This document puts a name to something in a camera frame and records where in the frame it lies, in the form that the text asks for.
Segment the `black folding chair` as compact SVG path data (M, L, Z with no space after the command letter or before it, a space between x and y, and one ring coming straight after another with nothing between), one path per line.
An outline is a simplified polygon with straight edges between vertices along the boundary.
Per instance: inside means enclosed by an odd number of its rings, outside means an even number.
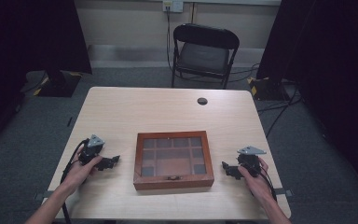
M176 73L212 77L227 87L240 40L231 31L194 23L173 30L172 87Z

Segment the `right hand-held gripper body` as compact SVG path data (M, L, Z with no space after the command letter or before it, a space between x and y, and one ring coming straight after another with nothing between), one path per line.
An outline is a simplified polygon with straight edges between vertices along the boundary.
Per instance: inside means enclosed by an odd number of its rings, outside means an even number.
M252 177L257 177L261 173L259 155L266 154L266 151L257 147L244 147L238 149L239 156L237 158L239 164L245 167Z

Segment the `person's right hand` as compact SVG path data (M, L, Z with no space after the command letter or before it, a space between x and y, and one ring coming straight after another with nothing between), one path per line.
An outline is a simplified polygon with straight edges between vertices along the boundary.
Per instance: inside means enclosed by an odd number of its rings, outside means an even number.
M261 174L258 177L252 177L248 170L242 166L238 167L238 170L243 175L245 183L251 193L255 198L260 202L261 205L266 205L269 203L275 203L275 200L271 194L271 190L268 182L263 178L263 175L267 175L268 165L261 159L258 159L262 170Z

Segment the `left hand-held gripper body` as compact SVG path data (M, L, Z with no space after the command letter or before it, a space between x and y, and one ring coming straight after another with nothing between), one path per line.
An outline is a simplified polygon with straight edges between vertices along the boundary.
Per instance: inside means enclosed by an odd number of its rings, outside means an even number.
M82 165L89 163L93 158L99 155L104 145L104 140L97 135L93 134L83 146L78 160Z

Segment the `black stand base yellow tape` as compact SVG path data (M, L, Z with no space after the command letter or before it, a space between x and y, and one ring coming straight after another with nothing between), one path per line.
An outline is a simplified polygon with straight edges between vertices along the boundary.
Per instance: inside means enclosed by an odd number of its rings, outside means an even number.
M289 96L281 82L275 82L268 77L247 79L250 92L259 101L287 101Z

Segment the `white wall socket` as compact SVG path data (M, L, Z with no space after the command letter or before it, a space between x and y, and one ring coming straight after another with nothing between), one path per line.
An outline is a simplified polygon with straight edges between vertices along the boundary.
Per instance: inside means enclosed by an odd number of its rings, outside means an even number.
M184 11L184 2L179 0L163 0L162 10L165 12L182 13Z

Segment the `wooden box with glass lid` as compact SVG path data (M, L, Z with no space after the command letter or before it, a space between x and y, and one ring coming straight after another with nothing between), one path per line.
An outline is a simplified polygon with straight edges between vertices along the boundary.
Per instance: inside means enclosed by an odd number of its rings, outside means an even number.
M213 182L205 131L137 135L133 175L137 190L209 188Z

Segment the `person's left hand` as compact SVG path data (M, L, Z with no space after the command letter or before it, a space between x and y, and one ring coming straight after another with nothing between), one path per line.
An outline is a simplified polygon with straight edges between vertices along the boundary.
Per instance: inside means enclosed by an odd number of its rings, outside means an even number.
M74 156L74 160L71 162L71 166L69 171L61 183L61 187L63 189L63 194L68 197L73 194L77 187L79 187L86 178L92 173L95 168L94 166L98 164L101 160L101 156L96 156L89 163L82 165L78 161L79 154L83 150L83 147L80 147Z

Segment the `dark curtain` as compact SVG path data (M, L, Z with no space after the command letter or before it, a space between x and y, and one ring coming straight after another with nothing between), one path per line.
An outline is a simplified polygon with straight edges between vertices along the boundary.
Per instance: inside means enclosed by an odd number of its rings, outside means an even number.
M281 0L257 76L298 82L358 174L358 0Z
M31 71L91 72L75 0L0 0L0 131Z

